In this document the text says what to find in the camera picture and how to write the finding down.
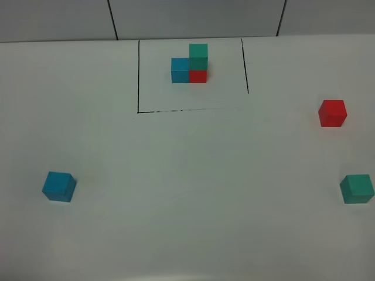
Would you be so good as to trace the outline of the red template block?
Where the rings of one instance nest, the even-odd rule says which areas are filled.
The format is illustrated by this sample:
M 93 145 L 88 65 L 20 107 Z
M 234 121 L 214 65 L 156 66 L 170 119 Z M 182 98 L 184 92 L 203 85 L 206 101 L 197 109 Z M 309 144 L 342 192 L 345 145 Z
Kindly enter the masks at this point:
M 190 70 L 190 83 L 207 83 L 207 70 Z

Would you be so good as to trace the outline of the blue template block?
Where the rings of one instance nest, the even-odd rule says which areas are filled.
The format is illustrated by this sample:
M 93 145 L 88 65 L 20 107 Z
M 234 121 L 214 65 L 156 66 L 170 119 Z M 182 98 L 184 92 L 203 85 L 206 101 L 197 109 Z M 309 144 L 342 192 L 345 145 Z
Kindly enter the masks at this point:
M 189 83 L 189 59 L 171 58 L 172 83 Z

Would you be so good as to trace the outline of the green template block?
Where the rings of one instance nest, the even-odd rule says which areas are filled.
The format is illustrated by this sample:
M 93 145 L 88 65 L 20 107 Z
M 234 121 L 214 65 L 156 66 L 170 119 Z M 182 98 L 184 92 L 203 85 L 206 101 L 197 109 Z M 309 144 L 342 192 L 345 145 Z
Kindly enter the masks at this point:
M 192 43 L 189 45 L 189 70 L 208 69 L 208 45 Z

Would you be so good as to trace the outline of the loose green block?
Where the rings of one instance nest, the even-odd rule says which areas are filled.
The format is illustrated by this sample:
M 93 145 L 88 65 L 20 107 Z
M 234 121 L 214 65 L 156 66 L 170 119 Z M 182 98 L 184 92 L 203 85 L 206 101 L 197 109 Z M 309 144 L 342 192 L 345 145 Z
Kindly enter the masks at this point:
M 374 197 L 369 174 L 348 174 L 339 185 L 345 204 L 365 204 Z

